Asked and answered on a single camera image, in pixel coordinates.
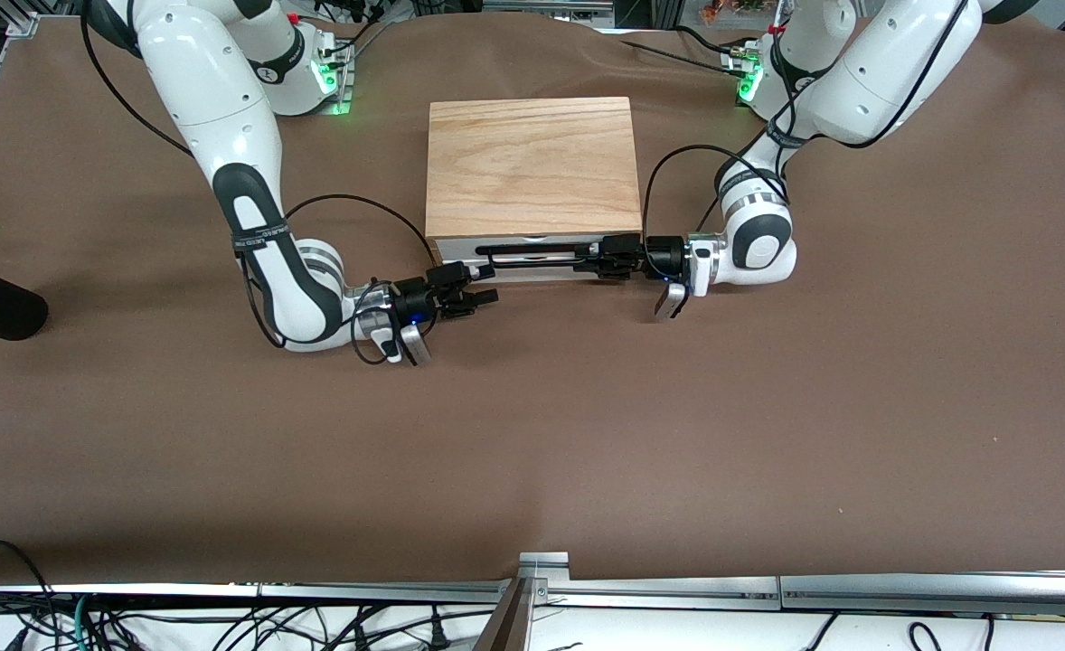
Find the white drawer with black handle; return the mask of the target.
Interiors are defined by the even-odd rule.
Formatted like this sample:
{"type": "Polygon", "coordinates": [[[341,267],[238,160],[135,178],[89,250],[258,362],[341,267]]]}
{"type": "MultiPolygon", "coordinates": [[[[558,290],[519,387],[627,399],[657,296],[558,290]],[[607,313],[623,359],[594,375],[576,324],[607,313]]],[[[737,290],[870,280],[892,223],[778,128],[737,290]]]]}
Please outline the white drawer with black handle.
{"type": "Polygon", "coordinates": [[[466,235],[435,240],[442,262],[501,270],[573,268],[596,250],[607,233],[466,235]]]}

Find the wooden drawer cabinet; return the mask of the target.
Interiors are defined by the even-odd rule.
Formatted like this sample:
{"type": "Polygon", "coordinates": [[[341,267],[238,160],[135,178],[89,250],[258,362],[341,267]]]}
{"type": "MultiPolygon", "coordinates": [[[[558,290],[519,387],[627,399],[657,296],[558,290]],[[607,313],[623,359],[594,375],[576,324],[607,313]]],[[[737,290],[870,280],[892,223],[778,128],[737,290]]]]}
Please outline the wooden drawer cabinet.
{"type": "Polygon", "coordinates": [[[441,238],[640,234],[633,131],[628,98],[430,104],[424,232],[438,259],[441,238]]]}

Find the brown table cloth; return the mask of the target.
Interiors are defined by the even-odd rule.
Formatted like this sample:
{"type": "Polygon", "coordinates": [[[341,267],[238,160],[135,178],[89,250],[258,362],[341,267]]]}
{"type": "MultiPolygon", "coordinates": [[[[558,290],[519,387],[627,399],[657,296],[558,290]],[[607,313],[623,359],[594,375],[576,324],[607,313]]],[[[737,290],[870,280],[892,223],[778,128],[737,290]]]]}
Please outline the brown table cloth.
{"type": "Polygon", "coordinates": [[[0,539],[56,584],[1065,570],[1065,33],[985,26],[787,176],[785,283],[668,323],[644,281],[504,284],[429,365],[293,354],[49,18],[0,71],[0,276],[52,313],[0,341],[0,539]]]}

